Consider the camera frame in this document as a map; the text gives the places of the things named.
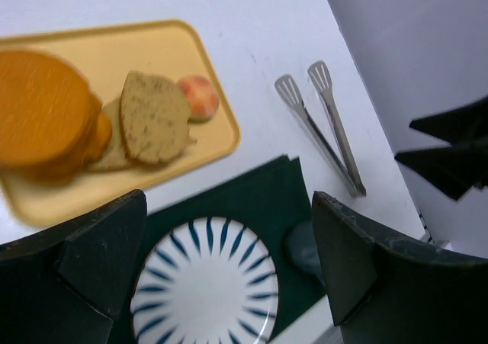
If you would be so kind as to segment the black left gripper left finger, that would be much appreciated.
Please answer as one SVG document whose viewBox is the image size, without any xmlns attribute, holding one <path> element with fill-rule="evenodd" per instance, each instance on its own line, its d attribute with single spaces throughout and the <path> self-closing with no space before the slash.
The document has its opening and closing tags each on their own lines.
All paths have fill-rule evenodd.
<svg viewBox="0 0 488 344">
<path fill-rule="evenodd" d="M 146 222 L 133 190 L 1 246 L 3 343 L 106 343 L 120 316 Z"/>
</svg>

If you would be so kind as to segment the seeded bread slice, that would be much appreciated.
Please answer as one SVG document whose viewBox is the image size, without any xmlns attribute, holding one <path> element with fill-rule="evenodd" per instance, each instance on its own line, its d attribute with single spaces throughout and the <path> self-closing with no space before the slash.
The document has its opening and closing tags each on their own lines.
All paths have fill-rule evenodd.
<svg viewBox="0 0 488 344">
<path fill-rule="evenodd" d="M 120 128 L 127 156 L 156 166 L 178 158 L 197 140 L 188 125 L 191 108 L 170 79 L 130 71 L 120 97 Z"/>
</svg>

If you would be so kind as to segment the metal serving tongs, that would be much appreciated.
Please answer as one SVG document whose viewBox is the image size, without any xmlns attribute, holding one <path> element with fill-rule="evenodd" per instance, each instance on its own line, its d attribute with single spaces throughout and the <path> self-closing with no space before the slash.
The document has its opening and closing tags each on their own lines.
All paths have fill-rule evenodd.
<svg viewBox="0 0 488 344">
<path fill-rule="evenodd" d="M 323 132 L 313 120 L 293 77 L 289 74 L 280 76 L 274 82 L 274 88 L 283 102 L 300 118 L 305 128 L 310 132 L 320 152 L 328 159 L 348 190 L 348 193 L 353 198 L 364 197 L 367 195 L 366 187 L 361 180 L 345 128 L 342 124 L 342 119 L 339 115 L 339 110 L 335 103 L 332 90 L 332 77 L 329 69 L 324 61 L 319 60 L 310 65 L 307 73 L 329 119 L 335 142 L 339 148 L 338 152 L 332 148 Z"/>
</svg>

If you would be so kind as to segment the orange bread loaf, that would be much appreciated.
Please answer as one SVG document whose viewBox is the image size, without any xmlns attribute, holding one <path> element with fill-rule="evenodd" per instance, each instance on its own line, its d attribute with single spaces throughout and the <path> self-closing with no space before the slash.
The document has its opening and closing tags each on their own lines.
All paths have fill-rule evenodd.
<svg viewBox="0 0 488 344">
<path fill-rule="evenodd" d="M 1 52 L 1 170 L 64 184 L 99 160 L 112 125 L 85 78 L 30 50 Z"/>
</svg>

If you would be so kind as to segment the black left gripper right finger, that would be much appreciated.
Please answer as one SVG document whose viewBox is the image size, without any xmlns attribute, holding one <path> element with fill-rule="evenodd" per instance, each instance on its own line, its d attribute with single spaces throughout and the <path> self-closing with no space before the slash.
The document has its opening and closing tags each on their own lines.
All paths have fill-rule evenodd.
<svg viewBox="0 0 488 344">
<path fill-rule="evenodd" d="M 413 239 L 313 196 L 335 326 L 346 343 L 485 343 L 487 261 Z"/>
</svg>

